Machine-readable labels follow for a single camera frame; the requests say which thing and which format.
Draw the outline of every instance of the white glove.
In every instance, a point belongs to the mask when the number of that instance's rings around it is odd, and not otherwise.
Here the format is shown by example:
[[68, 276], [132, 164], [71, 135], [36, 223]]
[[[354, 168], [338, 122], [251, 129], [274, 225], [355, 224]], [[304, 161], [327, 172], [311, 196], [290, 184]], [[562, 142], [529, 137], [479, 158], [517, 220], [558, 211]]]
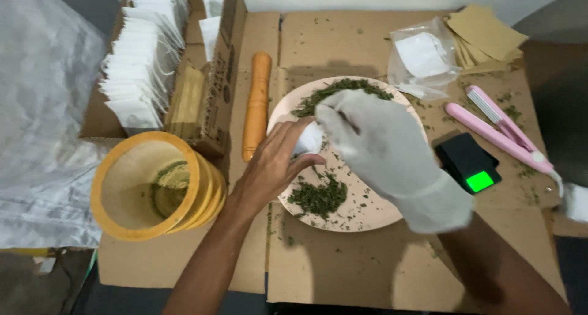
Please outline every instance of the white glove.
[[315, 116], [343, 161], [398, 207], [412, 231], [442, 233], [469, 223], [473, 197], [439, 168], [404, 105], [343, 90], [321, 101]]

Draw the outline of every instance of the hand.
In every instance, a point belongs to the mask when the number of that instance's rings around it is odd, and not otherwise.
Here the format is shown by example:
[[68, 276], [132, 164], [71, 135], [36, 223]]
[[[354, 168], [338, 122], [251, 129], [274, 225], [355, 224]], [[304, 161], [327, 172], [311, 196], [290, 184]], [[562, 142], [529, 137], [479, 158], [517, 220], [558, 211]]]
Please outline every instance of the hand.
[[261, 143], [231, 196], [239, 216], [253, 219], [274, 200], [303, 169], [326, 161], [318, 154], [305, 154], [291, 161], [292, 151], [302, 131], [315, 119], [305, 117], [297, 122], [276, 123], [268, 138]]
[[473, 197], [437, 166], [404, 105], [344, 90], [323, 100], [315, 116], [343, 161], [398, 207], [411, 230], [439, 233], [469, 223]]

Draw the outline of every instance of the plastic bag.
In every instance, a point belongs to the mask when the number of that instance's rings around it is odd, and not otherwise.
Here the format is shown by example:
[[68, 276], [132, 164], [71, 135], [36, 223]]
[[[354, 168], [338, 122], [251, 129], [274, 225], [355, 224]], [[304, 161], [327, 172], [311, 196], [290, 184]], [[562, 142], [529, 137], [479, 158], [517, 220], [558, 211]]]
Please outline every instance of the plastic bag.
[[393, 31], [388, 83], [423, 100], [447, 97], [447, 85], [461, 70], [451, 34], [439, 17]]

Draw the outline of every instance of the plate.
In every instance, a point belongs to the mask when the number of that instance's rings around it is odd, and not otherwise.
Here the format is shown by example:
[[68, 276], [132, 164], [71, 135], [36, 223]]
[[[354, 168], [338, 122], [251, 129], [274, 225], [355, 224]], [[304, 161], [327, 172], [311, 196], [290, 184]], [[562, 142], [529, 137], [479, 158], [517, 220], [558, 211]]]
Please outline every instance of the plate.
[[[377, 79], [355, 76], [323, 78], [292, 90], [292, 92], [288, 93], [280, 102], [278, 102], [276, 108], [273, 110], [272, 116], [270, 116], [268, 122], [268, 133], [272, 131], [273, 126], [278, 122], [298, 120], [298, 118], [293, 116], [290, 111], [300, 104], [302, 98], [306, 98], [312, 95], [313, 91], [324, 89], [334, 81], [343, 78], [367, 79], [371, 85], [376, 85], [387, 93], [393, 94], [393, 101], [406, 107], [406, 110], [419, 124], [423, 137], [425, 140], [427, 139], [423, 123], [416, 114], [415, 108], [412, 107], [408, 99], [406, 99], [400, 91]], [[402, 219], [402, 215], [398, 212], [396, 206], [391, 204], [388, 200], [380, 198], [364, 182], [362, 182], [359, 177], [352, 173], [330, 144], [326, 144], [325, 142], [323, 142], [323, 144], [319, 155], [326, 159], [326, 165], [316, 165], [316, 172], [312, 167], [304, 169], [298, 175], [301, 176], [301, 178], [296, 177], [294, 181], [288, 185], [288, 188], [277, 197], [292, 215], [303, 213], [300, 206], [288, 202], [288, 197], [292, 191], [299, 188], [298, 182], [304, 180], [304, 182], [312, 183], [313, 185], [325, 184], [327, 178], [323, 177], [321, 180], [318, 175], [331, 173], [335, 175], [336, 180], [347, 185], [347, 199], [341, 204], [341, 206], [339, 206], [337, 212], [329, 215], [327, 220], [322, 219], [318, 215], [308, 213], [304, 216], [298, 217], [300, 221], [310, 226], [329, 231], [358, 232], [385, 227]]]

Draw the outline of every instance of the white plastic sheet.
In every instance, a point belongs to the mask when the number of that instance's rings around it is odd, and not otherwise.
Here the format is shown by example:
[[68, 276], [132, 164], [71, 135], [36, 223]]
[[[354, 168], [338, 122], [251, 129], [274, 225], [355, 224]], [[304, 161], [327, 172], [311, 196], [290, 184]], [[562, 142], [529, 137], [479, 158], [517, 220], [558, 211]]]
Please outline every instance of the white plastic sheet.
[[106, 42], [61, 0], [0, 0], [0, 248], [98, 246], [107, 150], [77, 133]]

